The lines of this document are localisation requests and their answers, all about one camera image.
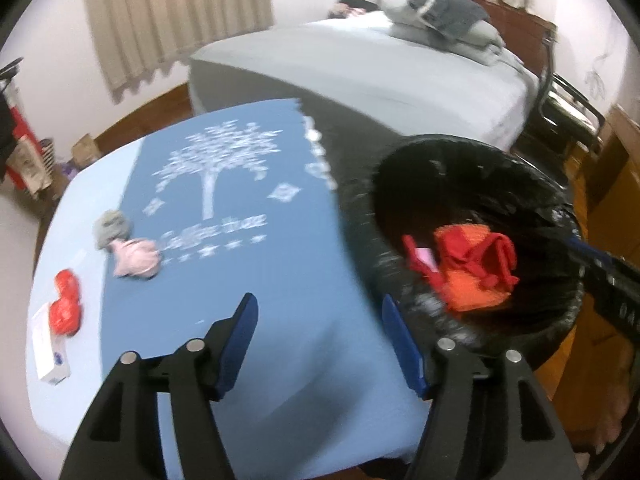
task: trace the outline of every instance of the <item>pink cloth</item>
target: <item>pink cloth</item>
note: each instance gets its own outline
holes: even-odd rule
[[[438,272],[438,264],[436,263],[436,259],[433,257],[433,252],[431,249],[427,249],[426,247],[418,247],[415,250],[415,255],[418,256],[418,259],[429,266],[429,268],[433,272]]]
[[[156,243],[143,238],[136,238],[125,242],[114,240],[110,243],[111,250],[116,257],[114,276],[141,276],[151,278],[160,270],[160,251]]]

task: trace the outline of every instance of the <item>cardboard box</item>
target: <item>cardboard box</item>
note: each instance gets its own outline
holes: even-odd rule
[[[69,377],[65,338],[53,334],[49,327],[50,303],[45,303],[31,318],[31,341],[36,372],[41,381],[58,384]]]
[[[80,170],[84,170],[87,166],[92,165],[102,156],[98,146],[89,134],[85,135],[74,144],[71,148],[71,155],[73,157],[74,164]]]

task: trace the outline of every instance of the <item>wooden cabinet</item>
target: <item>wooden cabinet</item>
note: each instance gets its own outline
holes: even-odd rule
[[[640,267],[640,128],[618,107],[607,121],[612,134],[587,177],[588,192],[599,195],[590,201],[589,243]],[[603,428],[615,426],[633,356],[631,344],[596,314],[587,295],[553,397],[574,446],[602,444]]]

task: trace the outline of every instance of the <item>gray sheet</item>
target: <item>gray sheet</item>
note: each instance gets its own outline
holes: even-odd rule
[[[204,46],[191,58],[194,109],[222,108],[230,93],[241,99],[255,74],[257,85],[264,87],[267,76],[307,89],[403,135],[451,134],[510,147],[535,98],[537,78],[524,68],[483,66],[392,38],[390,26],[382,12],[372,12]]]

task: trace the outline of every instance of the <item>metal bolt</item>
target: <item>metal bolt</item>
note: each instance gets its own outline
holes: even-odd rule
[[[453,339],[443,337],[438,339],[438,346],[445,352],[451,352],[456,347],[456,343],[453,341]]]
[[[507,359],[512,363],[519,363],[520,361],[522,361],[522,354],[517,350],[507,350],[505,355],[507,356]]]
[[[189,352],[199,352],[204,348],[204,341],[202,339],[192,339],[187,342],[187,350]]]
[[[120,356],[120,362],[124,365],[130,365],[136,362],[138,355],[135,352],[124,352]]]

